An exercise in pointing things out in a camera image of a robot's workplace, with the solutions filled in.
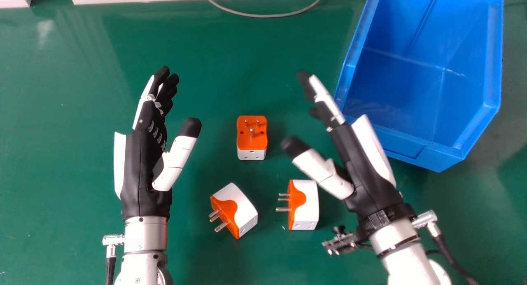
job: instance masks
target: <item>blue container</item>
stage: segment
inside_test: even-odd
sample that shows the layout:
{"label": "blue container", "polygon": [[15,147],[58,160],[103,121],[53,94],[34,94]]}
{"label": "blue container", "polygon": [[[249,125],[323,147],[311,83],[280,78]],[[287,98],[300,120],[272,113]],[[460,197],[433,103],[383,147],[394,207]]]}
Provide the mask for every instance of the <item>blue container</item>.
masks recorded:
{"label": "blue container", "polygon": [[441,172],[499,109],[502,36],[503,0],[367,0],[335,101],[388,156]]}

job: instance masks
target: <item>robotic hand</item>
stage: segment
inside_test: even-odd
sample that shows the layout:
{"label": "robotic hand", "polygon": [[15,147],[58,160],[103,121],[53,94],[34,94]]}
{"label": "robotic hand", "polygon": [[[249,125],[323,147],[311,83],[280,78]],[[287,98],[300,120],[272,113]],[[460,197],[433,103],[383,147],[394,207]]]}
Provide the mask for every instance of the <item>robotic hand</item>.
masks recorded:
{"label": "robotic hand", "polygon": [[328,193],[344,202],[355,212],[358,227],[355,233],[345,233],[335,227],[335,238],[322,245],[330,255],[349,253],[356,248],[370,248],[389,274],[388,283],[415,285],[450,285],[443,268],[429,260],[416,229],[427,227],[448,262],[470,285],[478,282],[461,268],[452,257],[433,211],[416,216],[396,189],[388,158],[366,115],[351,126],[337,107],[333,97],[315,75],[300,71],[298,79],[305,96],[315,107],[309,114],[326,127],[337,148],[344,167],[327,161],[297,137],[282,142],[282,149],[304,174],[315,180]]}
{"label": "robotic hand", "polygon": [[179,77],[161,67],[139,100],[132,133],[115,133],[114,186],[122,202],[124,235],[104,236],[107,246],[107,285],[113,284],[115,249],[124,244],[119,285],[171,285],[164,254],[172,186],[181,173],[201,131],[201,122],[187,118],[168,152],[165,117],[173,107]]}

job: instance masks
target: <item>gray cable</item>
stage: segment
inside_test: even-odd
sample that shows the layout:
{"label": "gray cable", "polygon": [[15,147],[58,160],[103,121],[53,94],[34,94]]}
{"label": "gray cable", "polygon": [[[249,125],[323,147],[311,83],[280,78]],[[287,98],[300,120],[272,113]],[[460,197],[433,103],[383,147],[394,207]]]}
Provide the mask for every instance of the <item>gray cable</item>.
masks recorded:
{"label": "gray cable", "polygon": [[293,16],[293,15],[298,15],[300,13],[304,13],[306,11],[309,11],[310,9],[312,9],[313,7],[318,5],[318,3],[320,3],[321,0],[314,1],[311,5],[309,5],[308,7],[305,7],[304,9],[300,9],[298,11],[294,11],[294,12],[290,12],[290,13],[281,13],[281,14],[252,14],[252,13],[245,13],[245,12],[240,12],[240,11],[235,11],[233,9],[229,9],[227,7],[223,7],[222,5],[216,3],[214,0],[207,0],[207,1],[209,1],[212,5],[218,7],[219,9],[221,9],[223,11],[227,11],[229,13],[236,14],[236,15],[239,15],[239,16],[253,17],[253,18],[256,18],[256,19],[276,19],[276,18],[279,18],[279,17],[289,17],[289,16]]}

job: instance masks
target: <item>green table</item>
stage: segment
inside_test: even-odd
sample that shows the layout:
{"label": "green table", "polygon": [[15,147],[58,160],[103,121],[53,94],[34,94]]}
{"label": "green table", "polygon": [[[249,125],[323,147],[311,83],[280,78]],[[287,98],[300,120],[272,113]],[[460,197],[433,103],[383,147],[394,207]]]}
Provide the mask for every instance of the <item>green table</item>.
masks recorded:
{"label": "green table", "polygon": [[[311,1],[223,3],[264,13]],[[288,180],[305,178],[279,149],[284,137],[301,135],[336,156],[307,114],[295,72],[316,73],[333,89],[364,2],[324,0],[280,20],[229,15],[204,1],[74,7],[34,0],[31,9],[0,11],[0,284],[104,282],[101,238],[124,230],[113,132],[130,131],[139,95],[162,64],[181,77],[171,136],[188,116],[203,121],[174,189],[168,255],[175,284],[385,284],[373,253],[332,259],[322,249],[331,227],[356,225],[326,193],[314,232],[284,230],[286,216],[274,211]],[[505,19],[502,108],[466,161],[437,174],[391,160],[406,201],[437,212],[459,262],[482,284],[500,285],[522,283],[527,269],[527,0],[506,0]],[[240,114],[267,116],[265,161],[237,159]],[[227,230],[216,234],[207,219],[209,196],[229,182],[259,212],[239,241]]]}

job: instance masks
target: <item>metal prong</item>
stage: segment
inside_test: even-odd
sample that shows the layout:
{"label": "metal prong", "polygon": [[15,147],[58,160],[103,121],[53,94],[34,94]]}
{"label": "metal prong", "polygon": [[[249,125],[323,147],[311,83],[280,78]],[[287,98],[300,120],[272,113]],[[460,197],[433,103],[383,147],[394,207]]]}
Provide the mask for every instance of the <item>metal prong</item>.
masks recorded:
{"label": "metal prong", "polygon": [[212,217],[211,219],[209,219],[210,222],[214,222],[216,219],[218,219],[220,217],[220,215],[216,215],[214,217]]}
{"label": "metal prong", "polygon": [[212,218],[212,217],[218,215],[219,212],[220,212],[220,210],[215,210],[214,212],[209,214],[209,218]]}
{"label": "metal prong", "polygon": [[224,229],[226,226],[227,226],[227,223],[224,222],[224,223],[218,225],[218,226],[214,229],[214,231],[215,231],[215,232],[219,232],[219,231],[221,231],[222,229]]}

